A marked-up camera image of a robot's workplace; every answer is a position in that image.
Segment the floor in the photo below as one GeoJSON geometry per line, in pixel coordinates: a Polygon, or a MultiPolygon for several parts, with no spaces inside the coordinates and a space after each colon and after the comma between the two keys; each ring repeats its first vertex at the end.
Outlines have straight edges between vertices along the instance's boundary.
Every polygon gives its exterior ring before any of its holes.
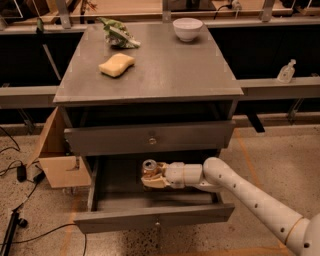
{"type": "MultiPolygon", "coordinates": [[[[263,188],[307,218],[320,212],[320,114],[301,115],[290,125],[284,116],[259,116],[264,133],[256,133],[245,117],[237,117],[237,128],[229,147],[220,158],[239,175],[263,188]]],[[[0,154],[0,170],[14,160],[26,162],[38,139],[41,125],[34,135],[26,135],[21,125],[3,126],[21,150],[0,154]]],[[[0,150],[14,146],[0,131],[0,150]]],[[[28,169],[32,179],[39,170],[28,169]]],[[[18,182],[16,169],[0,177],[0,242],[10,219],[11,209],[26,199],[34,188],[31,182],[18,182]]],[[[37,237],[61,225],[72,223],[77,212],[86,211],[88,190],[79,188],[75,195],[52,189],[44,179],[20,209],[28,221],[18,227],[14,241],[37,237]]],[[[195,226],[129,230],[87,235],[85,255],[293,255],[230,192],[223,191],[226,203],[236,208],[228,222],[195,226]]],[[[83,255],[85,236],[76,226],[60,228],[31,242],[14,244],[10,255],[83,255]]]]}

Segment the drawer knob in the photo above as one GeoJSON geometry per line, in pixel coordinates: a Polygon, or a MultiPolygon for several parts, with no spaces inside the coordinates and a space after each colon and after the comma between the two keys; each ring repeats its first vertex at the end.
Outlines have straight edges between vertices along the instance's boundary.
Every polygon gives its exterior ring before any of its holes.
{"type": "Polygon", "coordinates": [[[149,139],[149,144],[150,144],[150,145],[155,145],[155,144],[157,144],[156,138],[151,137],[151,138],[149,139]]]}

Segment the white bowl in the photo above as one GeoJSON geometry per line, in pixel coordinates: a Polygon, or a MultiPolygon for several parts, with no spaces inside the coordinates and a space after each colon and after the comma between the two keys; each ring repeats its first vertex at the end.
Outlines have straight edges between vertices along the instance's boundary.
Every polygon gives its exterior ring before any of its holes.
{"type": "Polygon", "coordinates": [[[193,18],[181,18],[173,22],[176,35],[181,41],[191,42],[200,32],[203,22],[193,18]]]}

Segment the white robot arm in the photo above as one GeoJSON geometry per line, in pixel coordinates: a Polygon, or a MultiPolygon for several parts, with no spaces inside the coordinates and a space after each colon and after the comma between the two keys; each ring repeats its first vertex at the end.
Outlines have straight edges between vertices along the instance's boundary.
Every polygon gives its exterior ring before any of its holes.
{"type": "Polygon", "coordinates": [[[153,188],[186,186],[216,192],[231,191],[292,252],[301,256],[320,253],[320,214],[308,220],[236,174],[219,158],[208,158],[203,165],[184,163],[143,163],[142,182],[153,188]]]}

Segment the spray bottle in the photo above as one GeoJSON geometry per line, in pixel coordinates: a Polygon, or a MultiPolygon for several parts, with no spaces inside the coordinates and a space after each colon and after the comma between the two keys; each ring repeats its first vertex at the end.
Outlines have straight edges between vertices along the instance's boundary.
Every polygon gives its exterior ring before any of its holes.
{"type": "Polygon", "coordinates": [[[293,65],[296,64],[296,60],[295,59],[292,59],[290,60],[289,64],[284,66],[281,70],[280,70],[280,73],[277,77],[278,81],[281,82],[281,83],[290,83],[292,77],[293,77],[293,74],[294,74],[294,67],[293,65]]]}

